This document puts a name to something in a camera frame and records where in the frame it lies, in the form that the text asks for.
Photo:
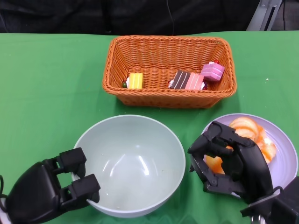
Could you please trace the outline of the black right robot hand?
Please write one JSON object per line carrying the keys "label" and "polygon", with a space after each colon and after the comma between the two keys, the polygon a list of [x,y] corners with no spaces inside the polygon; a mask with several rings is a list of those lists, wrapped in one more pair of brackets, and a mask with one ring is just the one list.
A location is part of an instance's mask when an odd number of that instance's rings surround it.
{"label": "black right robot hand", "polygon": [[207,193],[237,194],[250,204],[274,193],[266,160],[251,139],[213,121],[189,147],[191,171]]}

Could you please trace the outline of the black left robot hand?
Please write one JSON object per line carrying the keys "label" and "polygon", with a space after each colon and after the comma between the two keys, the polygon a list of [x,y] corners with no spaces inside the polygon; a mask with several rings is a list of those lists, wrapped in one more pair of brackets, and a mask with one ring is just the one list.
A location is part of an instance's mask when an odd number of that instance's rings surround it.
{"label": "black left robot hand", "polygon": [[85,174],[86,157],[75,148],[26,170],[8,195],[0,195],[2,224],[41,224],[68,211],[98,203],[100,185]]}

